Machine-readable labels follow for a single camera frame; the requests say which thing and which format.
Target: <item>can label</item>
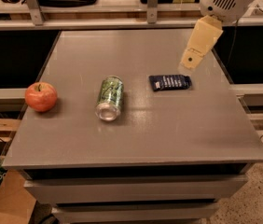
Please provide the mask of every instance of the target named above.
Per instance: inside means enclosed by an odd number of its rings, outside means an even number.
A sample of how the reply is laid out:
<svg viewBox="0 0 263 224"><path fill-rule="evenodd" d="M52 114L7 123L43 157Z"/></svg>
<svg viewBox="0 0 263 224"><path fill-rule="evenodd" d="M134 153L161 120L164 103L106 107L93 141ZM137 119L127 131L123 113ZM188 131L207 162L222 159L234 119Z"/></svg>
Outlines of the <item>can label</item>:
<svg viewBox="0 0 263 224"><path fill-rule="evenodd" d="M118 77L107 77L101 87L97 105L110 104L121 109L123 101L123 83Z"/></svg>
<svg viewBox="0 0 263 224"><path fill-rule="evenodd" d="M150 76L153 91L186 90L191 87L191 79L183 75Z"/></svg>

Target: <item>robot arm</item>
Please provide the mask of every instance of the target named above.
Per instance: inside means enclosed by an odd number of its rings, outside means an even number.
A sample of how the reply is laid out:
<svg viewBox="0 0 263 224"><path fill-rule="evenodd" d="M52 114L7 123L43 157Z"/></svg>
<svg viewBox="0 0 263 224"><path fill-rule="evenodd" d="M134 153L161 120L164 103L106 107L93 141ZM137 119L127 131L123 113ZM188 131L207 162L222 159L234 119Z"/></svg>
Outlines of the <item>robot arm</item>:
<svg viewBox="0 0 263 224"><path fill-rule="evenodd" d="M235 22L254 0L200 0L204 16L195 25L181 59L179 70L193 70L222 35L223 22Z"/></svg>

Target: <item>red apple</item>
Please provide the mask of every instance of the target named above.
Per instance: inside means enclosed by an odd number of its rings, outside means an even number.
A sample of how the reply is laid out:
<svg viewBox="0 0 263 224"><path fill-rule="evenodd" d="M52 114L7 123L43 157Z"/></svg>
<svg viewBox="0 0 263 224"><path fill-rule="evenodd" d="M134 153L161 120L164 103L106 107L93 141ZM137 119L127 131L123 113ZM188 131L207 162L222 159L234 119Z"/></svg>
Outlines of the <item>red apple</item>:
<svg viewBox="0 0 263 224"><path fill-rule="evenodd" d="M46 82L36 82L25 93L25 102L37 112L49 111L57 102L55 88Z"/></svg>

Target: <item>gray table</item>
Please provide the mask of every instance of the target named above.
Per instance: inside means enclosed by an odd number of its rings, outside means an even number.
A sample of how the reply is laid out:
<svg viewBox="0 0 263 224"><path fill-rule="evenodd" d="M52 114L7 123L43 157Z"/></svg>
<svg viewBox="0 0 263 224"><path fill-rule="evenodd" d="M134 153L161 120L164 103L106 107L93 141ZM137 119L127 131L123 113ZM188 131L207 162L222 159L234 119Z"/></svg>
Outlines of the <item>gray table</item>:
<svg viewBox="0 0 263 224"><path fill-rule="evenodd" d="M234 173L220 171L212 177L193 172L200 182L210 178L207 180L213 183L221 175L236 178L250 164L263 161L263 144L212 53L191 76L192 89L152 91L150 75L178 73L190 33L191 29L62 32L41 77L57 89L58 103L44 114L27 109L3 165L23 170L32 179L38 178L33 176L37 172L56 171L51 177L43 173L39 177L42 180L28 181L27 188L42 199L44 189L36 190L46 186L48 195L42 202L62 203L53 200L53 193L49 193L57 191L51 180L57 178L63 189L85 185L83 175L66 178L66 170L224 164L237 167ZM110 75L121 77L124 82L124 107L119 119L105 122L94 111L101 82ZM59 172L62 180L56 175ZM184 180L175 173L172 178L181 178L179 184ZM115 201L128 201L120 200L116 187L111 191L118 196ZM83 198L76 197L79 191L65 202L83 203ZM91 198L89 202L104 201Z"/></svg>

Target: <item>aluminum can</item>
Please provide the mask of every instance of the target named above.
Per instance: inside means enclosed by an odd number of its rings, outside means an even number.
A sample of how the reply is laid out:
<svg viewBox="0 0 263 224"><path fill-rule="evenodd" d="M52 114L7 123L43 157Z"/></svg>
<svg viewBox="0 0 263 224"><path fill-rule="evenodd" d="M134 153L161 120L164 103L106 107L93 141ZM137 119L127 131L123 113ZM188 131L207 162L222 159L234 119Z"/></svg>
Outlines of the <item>aluminum can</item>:
<svg viewBox="0 0 263 224"><path fill-rule="evenodd" d="M96 115L105 121L116 119L123 103L123 82L119 77L110 76L103 80L96 104Z"/></svg>

